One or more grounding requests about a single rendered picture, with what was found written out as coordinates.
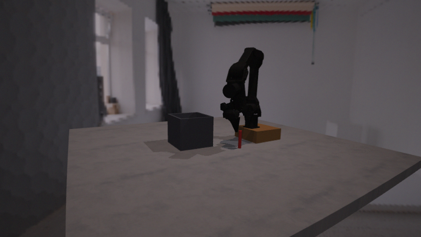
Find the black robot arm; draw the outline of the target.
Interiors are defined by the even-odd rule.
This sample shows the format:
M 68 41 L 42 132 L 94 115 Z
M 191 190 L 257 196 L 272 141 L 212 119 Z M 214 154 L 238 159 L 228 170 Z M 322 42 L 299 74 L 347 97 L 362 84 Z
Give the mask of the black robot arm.
M 227 74 L 226 82 L 227 84 L 223 87 L 223 95 L 227 98 L 233 98 L 239 95 L 245 95 L 245 81 L 249 73 L 249 84 L 248 84 L 248 98 L 246 99 L 247 104 L 255 104 L 257 110 L 255 111 L 249 127 L 246 127 L 246 122 L 244 128 L 256 129 L 260 128 L 258 126 L 258 117 L 261 117 L 261 108 L 259 101 L 257 99 L 257 86 L 258 86 L 258 75 L 259 68 L 263 64 L 264 54 L 261 50 L 256 49 L 255 47 L 247 47 L 244 49 L 244 53 L 241 55 L 238 62 L 234 63 Z M 249 72 L 247 67 L 249 66 Z M 220 110 L 227 111 L 233 110 L 234 104 L 230 99 L 229 103 L 221 103 Z

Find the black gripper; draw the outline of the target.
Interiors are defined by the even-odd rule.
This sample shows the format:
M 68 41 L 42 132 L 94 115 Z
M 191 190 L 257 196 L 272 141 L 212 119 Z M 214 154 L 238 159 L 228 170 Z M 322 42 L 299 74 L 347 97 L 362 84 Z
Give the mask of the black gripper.
M 239 129 L 240 113 L 243 113 L 246 127 L 249 127 L 252 117 L 256 112 L 255 110 L 257 110 L 257 106 L 255 104 L 247 103 L 246 99 L 248 99 L 246 94 L 232 97 L 231 101 L 233 101 L 233 109 L 223 112 L 223 118 L 228 119 L 231 122 L 236 133 Z

